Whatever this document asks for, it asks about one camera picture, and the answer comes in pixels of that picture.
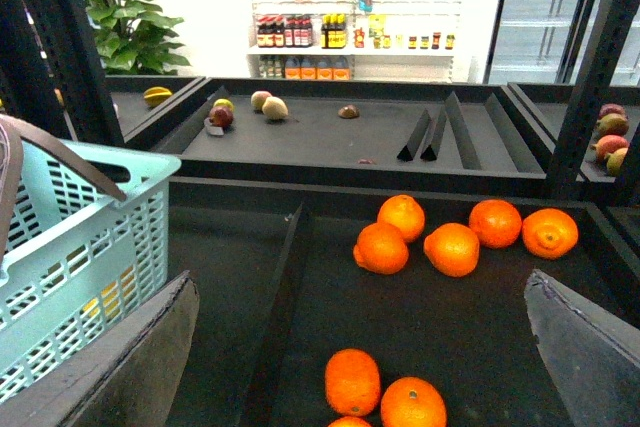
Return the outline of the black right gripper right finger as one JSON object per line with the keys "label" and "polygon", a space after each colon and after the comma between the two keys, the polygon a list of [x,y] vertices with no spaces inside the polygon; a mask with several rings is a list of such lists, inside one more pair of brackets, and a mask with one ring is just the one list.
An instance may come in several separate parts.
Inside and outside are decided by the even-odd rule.
{"label": "black right gripper right finger", "polygon": [[539,355],[575,426],[639,424],[639,329],[535,269],[524,290]]}

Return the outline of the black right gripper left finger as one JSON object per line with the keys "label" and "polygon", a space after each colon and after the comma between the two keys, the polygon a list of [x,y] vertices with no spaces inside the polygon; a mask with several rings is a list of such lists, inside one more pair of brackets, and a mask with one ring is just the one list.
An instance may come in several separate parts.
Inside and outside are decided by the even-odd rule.
{"label": "black right gripper left finger", "polygon": [[199,293],[182,272],[1,406],[4,426],[162,426],[189,357]]}

